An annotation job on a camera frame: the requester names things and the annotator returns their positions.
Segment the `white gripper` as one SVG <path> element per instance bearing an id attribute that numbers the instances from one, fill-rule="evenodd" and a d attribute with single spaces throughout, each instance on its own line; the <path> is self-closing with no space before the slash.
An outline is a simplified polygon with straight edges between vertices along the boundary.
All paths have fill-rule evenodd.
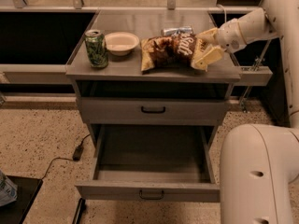
<path id="1" fill-rule="evenodd" d="M 219 29 L 216 27 L 196 35 L 197 38 L 210 44 L 204 51 L 198 49 L 191 61 L 191 67 L 206 71 L 207 67 L 220 60 L 224 55 L 223 47 L 227 52 L 235 53 L 246 47 L 246 41 L 240 30 L 238 19 L 224 23 Z"/>

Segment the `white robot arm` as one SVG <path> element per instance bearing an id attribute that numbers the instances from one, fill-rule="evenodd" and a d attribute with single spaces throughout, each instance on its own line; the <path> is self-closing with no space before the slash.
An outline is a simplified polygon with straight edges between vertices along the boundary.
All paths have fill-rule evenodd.
<path id="1" fill-rule="evenodd" d="M 276 126 L 233 128 L 221 147 L 221 224 L 293 224 L 289 185 L 299 176 L 299 0 L 262 0 L 258 8 L 199 36 L 230 53 L 278 39 L 278 88 L 263 102 Z"/>

